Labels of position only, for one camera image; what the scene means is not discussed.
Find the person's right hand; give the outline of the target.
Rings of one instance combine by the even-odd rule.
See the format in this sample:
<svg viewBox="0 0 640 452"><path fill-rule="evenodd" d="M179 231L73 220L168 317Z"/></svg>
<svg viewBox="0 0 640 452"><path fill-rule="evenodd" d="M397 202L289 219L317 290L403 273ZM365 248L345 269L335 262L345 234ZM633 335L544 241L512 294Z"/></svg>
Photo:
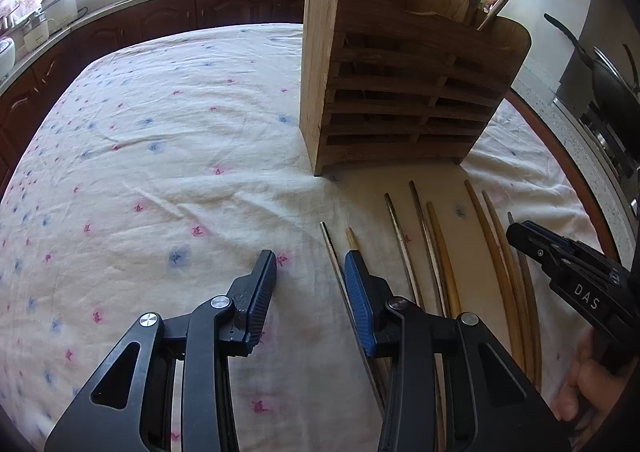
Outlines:
<svg viewBox="0 0 640 452"><path fill-rule="evenodd" d="M551 403L551 410L558 420L574 420L581 394L593 407L591 423L599 426L614 408L627 382L627 373L614 375L594 359L594 331L589 330L578 342L570 371Z"/></svg>

